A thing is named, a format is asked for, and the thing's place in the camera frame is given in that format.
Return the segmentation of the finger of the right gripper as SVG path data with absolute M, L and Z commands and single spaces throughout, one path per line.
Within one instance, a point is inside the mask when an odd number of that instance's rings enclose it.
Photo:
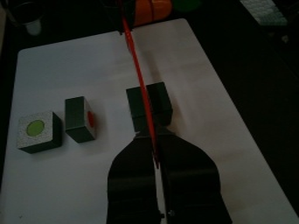
M 118 5 L 118 0 L 102 0 L 102 4 L 117 31 L 119 33 L 125 32 L 123 22 L 122 22 L 122 12 Z
M 126 0 L 126 20 L 130 29 L 134 29 L 137 20 L 137 0 Z

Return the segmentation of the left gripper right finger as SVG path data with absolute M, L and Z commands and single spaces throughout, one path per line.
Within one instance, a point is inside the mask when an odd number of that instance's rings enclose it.
M 157 134 L 167 224 L 233 224 L 211 157 L 167 128 Z

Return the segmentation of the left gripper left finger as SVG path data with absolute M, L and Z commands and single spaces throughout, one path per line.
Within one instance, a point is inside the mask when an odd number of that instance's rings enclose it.
M 146 131 L 118 153 L 107 175 L 107 224 L 161 224 L 153 140 Z

